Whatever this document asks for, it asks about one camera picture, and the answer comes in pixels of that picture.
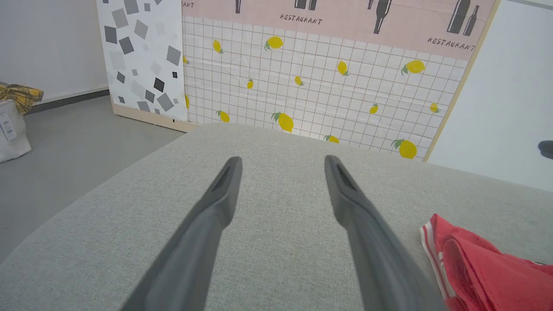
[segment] red towel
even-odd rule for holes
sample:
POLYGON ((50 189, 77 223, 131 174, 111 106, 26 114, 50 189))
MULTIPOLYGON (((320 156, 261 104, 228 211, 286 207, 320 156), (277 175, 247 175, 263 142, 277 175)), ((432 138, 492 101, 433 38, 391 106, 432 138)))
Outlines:
POLYGON ((420 232, 451 310, 553 311, 553 265, 503 254, 438 214, 420 232))

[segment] gray fabric surface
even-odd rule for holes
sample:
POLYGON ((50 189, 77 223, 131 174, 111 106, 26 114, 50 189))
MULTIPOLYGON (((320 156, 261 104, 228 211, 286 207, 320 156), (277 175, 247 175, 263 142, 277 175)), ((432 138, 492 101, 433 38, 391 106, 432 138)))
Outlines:
POLYGON ((419 227, 435 212, 504 252, 553 263, 552 193, 218 123, 140 160, 30 235, 0 265, 1 307, 117 310, 224 162, 238 155, 242 186, 206 310, 359 311, 346 232, 328 199, 327 154, 340 157, 433 284, 419 227))

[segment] gray floor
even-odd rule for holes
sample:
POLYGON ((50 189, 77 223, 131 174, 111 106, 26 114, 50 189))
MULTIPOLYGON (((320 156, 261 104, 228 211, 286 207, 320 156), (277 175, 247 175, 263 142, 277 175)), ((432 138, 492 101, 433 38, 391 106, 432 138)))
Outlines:
POLYGON ((0 163, 0 262, 60 210, 183 135, 114 115, 107 96, 25 123, 33 151, 0 163))

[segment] white label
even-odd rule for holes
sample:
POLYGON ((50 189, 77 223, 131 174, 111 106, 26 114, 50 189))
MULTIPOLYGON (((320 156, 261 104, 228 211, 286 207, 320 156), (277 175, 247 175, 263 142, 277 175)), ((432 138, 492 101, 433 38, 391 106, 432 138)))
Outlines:
POLYGON ((0 115, 0 127, 9 141, 17 137, 17 133, 12 125, 12 120, 9 119, 9 115, 7 113, 0 115))

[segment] yellow plaid cloth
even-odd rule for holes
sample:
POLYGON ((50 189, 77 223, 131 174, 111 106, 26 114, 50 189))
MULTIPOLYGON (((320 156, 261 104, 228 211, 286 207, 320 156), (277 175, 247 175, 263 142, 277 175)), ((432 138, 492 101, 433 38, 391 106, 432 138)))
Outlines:
POLYGON ((19 84, 5 84, 0 82, 0 100, 14 100, 17 111, 24 115, 31 110, 33 104, 42 100, 44 92, 31 89, 19 84))

